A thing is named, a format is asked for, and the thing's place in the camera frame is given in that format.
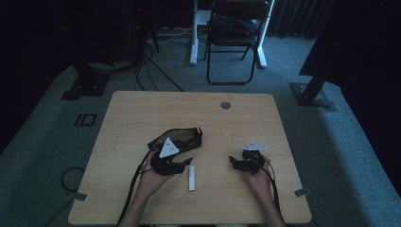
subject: metal stand base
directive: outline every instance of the metal stand base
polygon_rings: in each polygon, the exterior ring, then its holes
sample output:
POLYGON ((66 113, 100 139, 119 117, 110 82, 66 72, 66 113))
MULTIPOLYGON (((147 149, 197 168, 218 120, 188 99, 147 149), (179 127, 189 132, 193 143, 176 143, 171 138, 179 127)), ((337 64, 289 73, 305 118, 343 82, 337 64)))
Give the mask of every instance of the metal stand base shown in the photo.
POLYGON ((307 83, 295 83, 292 82, 289 84, 291 86, 292 92, 295 95, 297 103, 299 106, 309 106, 309 107, 323 107, 327 112, 336 112, 337 109, 334 106, 332 101, 327 100, 324 91, 321 90, 319 94, 313 98, 305 98, 304 97, 304 90, 307 86, 307 83))
POLYGON ((79 100, 81 96, 103 96, 110 74, 93 73, 95 80, 86 86, 82 86, 81 77, 78 76, 71 86, 70 91, 64 92, 61 100, 79 100))

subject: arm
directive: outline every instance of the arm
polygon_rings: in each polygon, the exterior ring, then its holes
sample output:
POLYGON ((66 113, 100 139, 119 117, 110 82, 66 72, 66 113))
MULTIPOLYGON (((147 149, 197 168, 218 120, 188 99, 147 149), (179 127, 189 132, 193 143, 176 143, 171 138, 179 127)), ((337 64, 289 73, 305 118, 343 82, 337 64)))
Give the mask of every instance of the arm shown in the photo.
MULTIPOLYGON (((266 162, 263 167, 269 172, 268 162, 270 162, 270 160, 266 157, 265 159, 266 162)), ((251 172, 243 172, 243 175, 253 194, 259 201, 266 224, 271 227, 285 227, 286 224, 275 207, 274 200, 271 196, 270 178, 266 175, 266 173, 262 170, 259 170, 254 175, 251 172)))
POLYGON ((163 183, 173 177, 173 175, 162 176, 154 170, 149 170, 151 169, 150 160, 153 155, 154 152, 148 156, 145 164, 142 166, 143 173, 141 174, 138 188, 136 189, 136 193, 133 196, 126 215, 121 219, 118 227, 138 226, 150 197, 159 191, 163 183))

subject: desk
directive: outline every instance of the desk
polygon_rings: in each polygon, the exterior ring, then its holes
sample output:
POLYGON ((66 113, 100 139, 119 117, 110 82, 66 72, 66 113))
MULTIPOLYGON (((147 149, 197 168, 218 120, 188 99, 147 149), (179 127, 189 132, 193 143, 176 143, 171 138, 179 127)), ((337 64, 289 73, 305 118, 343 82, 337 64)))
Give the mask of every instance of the desk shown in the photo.
POLYGON ((202 129, 202 146, 174 161, 194 158, 196 191, 188 191, 187 170, 174 176, 150 199, 141 223, 262 223, 256 199, 229 161, 251 140, 269 146, 262 153, 272 159, 285 221, 311 220, 305 196, 294 194, 302 185, 271 95, 121 91, 113 94, 78 190, 88 198, 74 201, 70 223, 116 224, 147 143, 192 127, 202 129))
MULTIPOLYGON (((256 48, 257 57, 259 59, 260 67, 266 68, 268 64, 266 63, 265 53, 263 52, 262 43, 265 40, 266 31, 268 30, 268 25, 270 21, 271 11, 274 6, 274 0, 270 0, 270 11, 268 19, 264 22, 263 28, 261 30, 261 40, 259 46, 256 48)), ((192 37, 192 47, 191 47, 191 59, 190 64, 195 65, 198 62, 198 25, 206 26, 207 21, 210 19, 210 10, 198 10, 198 0, 194 0, 194 17, 193 17, 193 29, 194 34, 192 37)))

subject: table grommet hole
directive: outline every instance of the table grommet hole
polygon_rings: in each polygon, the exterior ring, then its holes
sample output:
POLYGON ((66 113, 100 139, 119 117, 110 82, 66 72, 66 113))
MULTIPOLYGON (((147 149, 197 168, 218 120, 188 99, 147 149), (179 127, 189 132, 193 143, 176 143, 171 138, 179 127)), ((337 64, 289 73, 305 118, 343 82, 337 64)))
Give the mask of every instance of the table grommet hole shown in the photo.
POLYGON ((231 103, 228 101, 223 101, 220 103, 220 107, 224 110, 228 110, 231 108, 231 103))

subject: gray carpet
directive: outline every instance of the gray carpet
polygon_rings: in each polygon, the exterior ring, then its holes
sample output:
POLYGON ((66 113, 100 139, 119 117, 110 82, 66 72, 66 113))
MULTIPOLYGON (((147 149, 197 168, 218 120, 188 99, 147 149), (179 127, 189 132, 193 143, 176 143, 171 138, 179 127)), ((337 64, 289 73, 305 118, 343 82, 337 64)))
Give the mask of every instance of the gray carpet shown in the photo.
MULTIPOLYGON (((340 88, 326 83, 327 97, 336 112, 300 107, 289 87, 308 82, 298 73, 314 41, 268 37, 264 50, 268 68, 256 68, 254 79, 243 86, 212 86, 206 81, 206 63, 189 65, 190 40, 161 44, 152 60, 186 92, 266 93, 275 97, 288 142, 307 196, 313 221, 296 226, 400 226, 401 200, 377 161, 363 130, 340 88)), ((245 61, 223 65, 213 61, 216 77, 241 77, 250 72, 251 55, 245 61)), ((107 70, 109 67, 94 64, 107 70)), ((103 96, 61 100, 75 80, 72 67, 54 79, 31 117, 0 156, 0 226, 71 226, 68 214, 71 194, 61 186, 62 173, 74 166, 86 167, 97 133, 114 91, 140 90, 134 72, 114 73, 103 96), (76 126, 80 114, 96 114, 95 124, 76 126)), ((179 91, 152 65, 140 71, 147 90, 179 91)), ((79 172, 69 176, 77 187, 79 172)))

